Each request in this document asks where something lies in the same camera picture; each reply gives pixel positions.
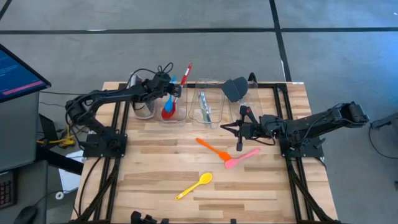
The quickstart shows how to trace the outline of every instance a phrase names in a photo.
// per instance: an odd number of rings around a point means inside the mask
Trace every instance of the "keyboard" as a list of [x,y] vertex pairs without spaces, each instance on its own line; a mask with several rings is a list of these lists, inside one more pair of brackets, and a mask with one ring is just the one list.
[[0,210],[15,205],[17,202],[15,178],[13,171],[0,174]]

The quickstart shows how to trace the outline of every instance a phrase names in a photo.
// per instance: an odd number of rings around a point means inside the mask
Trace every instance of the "wooden tabletop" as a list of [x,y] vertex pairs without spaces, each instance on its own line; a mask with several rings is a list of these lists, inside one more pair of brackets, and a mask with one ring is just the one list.
[[[118,85],[118,82],[106,82],[104,89],[117,89]],[[287,83],[287,86],[294,119],[310,115],[305,86],[302,83]],[[193,91],[193,88],[188,89],[188,108]],[[259,88],[258,94],[262,112],[276,115],[272,89]],[[232,122],[228,103],[225,102],[221,124]],[[283,100],[281,104],[286,118]],[[110,126],[113,111],[114,104],[104,105],[98,110],[96,118],[105,126]],[[136,119],[133,110],[129,110],[126,134],[128,145],[121,160],[112,223],[129,223],[135,210],[143,216],[152,215],[158,221],[169,218],[171,223],[228,223],[232,218],[237,219],[238,223],[295,223],[289,178],[278,143],[265,146],[244,141],[243,151],[237,152],[237,139],[224,129],[197,126],[189,117],[184,126],[165,127],[153,120]],[[199,145],[195,138],[204,139],[232,157],[255,147],[261,147],[261,152],[227,170],[223,161],[214,152]],[[81,186],[95,160],[85,162],[76,207]],[[88,179],[82,210],[98,192],[103,161],[100,160]],[[337,219],[325,168],[312,158],[304,158],[303,163],[310,193],[326,214]],[[209,184],[197,187],[181,200],[175,200],[205,172],[213,174]],[[299,195],[305,218],[303,198]],[[105,195],[102,218],[107,203],[108,195]]]

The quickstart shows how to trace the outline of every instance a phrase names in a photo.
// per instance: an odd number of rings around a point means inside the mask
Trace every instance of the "computer monitor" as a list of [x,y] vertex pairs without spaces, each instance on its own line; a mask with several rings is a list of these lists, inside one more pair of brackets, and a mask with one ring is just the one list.
[[0,103],[51,87],[51,83],[0,44]]

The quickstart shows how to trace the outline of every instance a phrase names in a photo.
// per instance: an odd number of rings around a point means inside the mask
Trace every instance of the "gray floor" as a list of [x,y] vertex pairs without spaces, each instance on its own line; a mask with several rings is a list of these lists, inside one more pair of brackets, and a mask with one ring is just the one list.
[[[276,0],[283,27],[398,26],[396,0]],[[272,27],[266,0],[51,1],[13,0],[0,30],[136,29],[176,27]],[[398,32],[284,33],[293,81],[305,82],[313,112],[337,102],[362,104],[372,120],[398,112]],[[123,81],[137,68],[173,61],[176,74],[189,61],[191,80],[247,76],[283,81],[274,33],[0,35],[10,48],[52,83],[52,91],[84,93],[105,81]],[[67,96],[41,94],[63,104]],[[62,108],[40,112],[63,124]],[[376,146],[398,157],[390,127],[372,133]],[[328,177],[339,219],[346,223],[396,223],[398,160],[379,156],[367,127],[325,135]],[[49,170],[49,190],[60,187]],[[50,200],[48,222],[70,218],[74,194]]]

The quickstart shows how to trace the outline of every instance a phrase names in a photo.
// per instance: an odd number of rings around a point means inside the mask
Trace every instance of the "pink spatula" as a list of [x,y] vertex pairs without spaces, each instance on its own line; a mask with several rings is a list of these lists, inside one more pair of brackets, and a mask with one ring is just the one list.
[[241,156],[241,157],[239,157],[239,158],[237,158],[237,159],[230,159],[230,160],[228,160],[228,161],[225,161],[225,162],[224,162],[224,166],[225,166],[225,168],[227,168],[227,169],[233,168],[236,164],[238,164],[239,161],[241,161],[241,160],[243,160],[243,159],[246,159],[246,158],[248,158],[248,157],[251,157],[251,156],[253,156],[254,154],[258,153],[259,151],[260,151],[260,148],[259,148],[259,147],[258,147],[258,148],[255,148],[255,149],[251,150],[250,152],[246,153],[245,155],[243,155],[243,156]]

